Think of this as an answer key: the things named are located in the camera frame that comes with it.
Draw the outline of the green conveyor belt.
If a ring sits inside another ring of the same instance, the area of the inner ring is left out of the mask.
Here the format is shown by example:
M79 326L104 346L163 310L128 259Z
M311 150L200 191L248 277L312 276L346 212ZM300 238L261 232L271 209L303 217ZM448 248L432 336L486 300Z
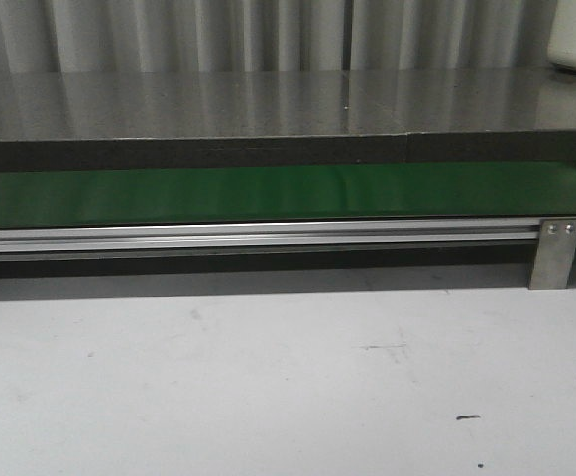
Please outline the green conveyor belt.
M0 173L0 229L576 215L576 165L311 165Z

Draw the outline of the black raised platform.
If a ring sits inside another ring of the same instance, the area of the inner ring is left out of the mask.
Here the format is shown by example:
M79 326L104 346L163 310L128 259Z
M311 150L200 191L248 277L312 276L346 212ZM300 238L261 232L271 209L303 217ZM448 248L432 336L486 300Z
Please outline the black raised platform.
M0 74L0 172L491 161L576 162L576 74Z

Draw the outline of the grey pleated curtain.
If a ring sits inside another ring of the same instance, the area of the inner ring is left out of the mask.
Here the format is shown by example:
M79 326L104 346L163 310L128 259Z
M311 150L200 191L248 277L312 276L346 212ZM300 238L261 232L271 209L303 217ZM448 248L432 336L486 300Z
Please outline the grey pleated curtain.
M0 72L539 66L553 1L0 1Z

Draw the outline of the aluminium conveyor side rail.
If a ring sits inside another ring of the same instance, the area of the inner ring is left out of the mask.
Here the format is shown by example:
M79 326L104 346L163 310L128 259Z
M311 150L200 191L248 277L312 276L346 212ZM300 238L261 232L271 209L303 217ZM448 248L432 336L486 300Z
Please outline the aluminium conveyor side rail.
M535 240L542 219L437 218L84 226L0 230L0 261L129 252L355 248Z

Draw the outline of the steel conveyor support bracket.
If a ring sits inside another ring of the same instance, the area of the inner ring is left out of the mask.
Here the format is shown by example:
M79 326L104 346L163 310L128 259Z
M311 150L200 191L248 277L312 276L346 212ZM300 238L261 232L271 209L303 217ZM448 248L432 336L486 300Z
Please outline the steel conveyor support bracket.
M576 218L541 223L528 287L562 290L567 287L576 252Z

